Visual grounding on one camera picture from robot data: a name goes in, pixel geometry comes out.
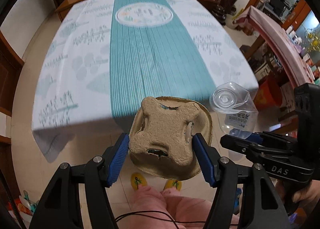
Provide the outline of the person's right hand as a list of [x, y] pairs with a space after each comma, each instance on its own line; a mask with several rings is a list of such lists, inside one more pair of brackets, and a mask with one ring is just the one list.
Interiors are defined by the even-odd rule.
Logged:
[[[283, 203], [285, 203], [285, 187], [284, 184], [280, 181], [277, 180], [276, 183], [276, 190], [282, 200]], [[300, 207], [304, 207], [307, 205], [311, 204], [316, 204], [319, 201], [319, 181], [317, 180], [312, 180], [310, 184], [301, 189], [300, 191], [297, 191], [296, 193], [293, 194], [292, 196], [292, 202], [300, 203]]]

